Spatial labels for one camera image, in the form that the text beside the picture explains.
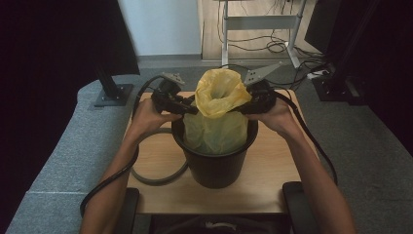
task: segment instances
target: wooden tabletop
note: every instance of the wooden tabletop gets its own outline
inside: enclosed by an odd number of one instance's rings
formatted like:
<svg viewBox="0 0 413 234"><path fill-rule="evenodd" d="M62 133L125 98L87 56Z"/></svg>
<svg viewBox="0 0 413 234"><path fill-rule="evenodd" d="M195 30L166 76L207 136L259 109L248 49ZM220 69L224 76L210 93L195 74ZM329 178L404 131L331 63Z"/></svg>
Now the wooden tabletop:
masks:
<svg viewBox="0 0 413 234"><path fill-rule="evenodd" d="M290 93L298 106L295 94ZM192 94L180 93L184 97ZM183 151L171 134L153 135L139 148L133 168L145 177L169 176L185 162ZM130 175L128 187L139 189L137 211L143 214L286 213L282 185L297 180L300 177L285 140L259 123L257 138L246 152L241 174L228 187L203 187L192 178L189 170L173 183L163 186L145 185Z"/></svg>

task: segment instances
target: bucket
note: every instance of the bucket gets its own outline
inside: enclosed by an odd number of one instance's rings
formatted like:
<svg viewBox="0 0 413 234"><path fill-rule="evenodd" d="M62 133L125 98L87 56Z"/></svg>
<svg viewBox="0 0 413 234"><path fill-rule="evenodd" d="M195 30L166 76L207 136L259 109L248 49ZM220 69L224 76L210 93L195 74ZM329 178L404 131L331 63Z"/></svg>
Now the bucket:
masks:
<svg viewBox="0 0 413 234"><path fill-rule="evenodd" d="M208 188L223 188L237 180L243 167L247 149L255 141L258 122L248 121L246 142L243 146L226 154L203 154L189 148L183 141L185 125L182 119L172 122L172 135L183 149L192 177Z"/></svg>

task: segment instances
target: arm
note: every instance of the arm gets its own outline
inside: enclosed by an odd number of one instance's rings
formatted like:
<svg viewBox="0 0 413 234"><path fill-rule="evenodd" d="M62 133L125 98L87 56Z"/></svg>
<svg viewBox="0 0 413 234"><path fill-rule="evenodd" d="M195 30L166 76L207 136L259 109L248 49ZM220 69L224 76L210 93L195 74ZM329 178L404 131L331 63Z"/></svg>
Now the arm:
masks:
<svg viewBox="0 0 413 234"><path fill-rule="evenodd" d="M117 154L100 181L120 171L131 160L144 134L179 118L179 115L157 113L151 99L141 102ZM122 175L92 197L85 210L81 233L112 233L124 202L128 177L128 173Z"/></svg>
<svg viewBox="0 0 413 234"><path fill-rule="evenodd" d="M262 121L285 139L321 232L356 233L345 198L304 138L288 105L278 99L277 104L269 112L246 117Z"/></svg>

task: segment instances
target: person's right arm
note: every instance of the person's right arm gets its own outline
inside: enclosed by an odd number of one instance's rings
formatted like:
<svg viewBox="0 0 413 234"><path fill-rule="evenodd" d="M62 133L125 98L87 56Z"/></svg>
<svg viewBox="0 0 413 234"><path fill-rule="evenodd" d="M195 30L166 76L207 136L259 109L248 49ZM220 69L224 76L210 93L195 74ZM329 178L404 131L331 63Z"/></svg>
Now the person's right arm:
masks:
<svg viewBox="0 0 413 234"><path fill-rule="evenodd" d="M277 99L269 112L246 117L263 122L285 139L321 233L356 233L349 205L306 141L288 105Z"/></svg>

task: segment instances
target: trash bag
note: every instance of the trash bag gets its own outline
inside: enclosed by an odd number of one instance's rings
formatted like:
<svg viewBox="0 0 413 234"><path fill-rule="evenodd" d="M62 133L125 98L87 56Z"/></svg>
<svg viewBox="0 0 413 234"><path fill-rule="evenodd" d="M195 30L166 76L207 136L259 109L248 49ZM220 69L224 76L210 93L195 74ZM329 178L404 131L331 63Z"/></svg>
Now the trash bag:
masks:
<svg viewBox="0 0 413 234"><path fill-rule="evenodd" d="M248 120L238 111L251 100L241 75L229 69L208 70L198 82L197 115L185 114L184 142L203 154L230 153L246 142Z"/></svg>

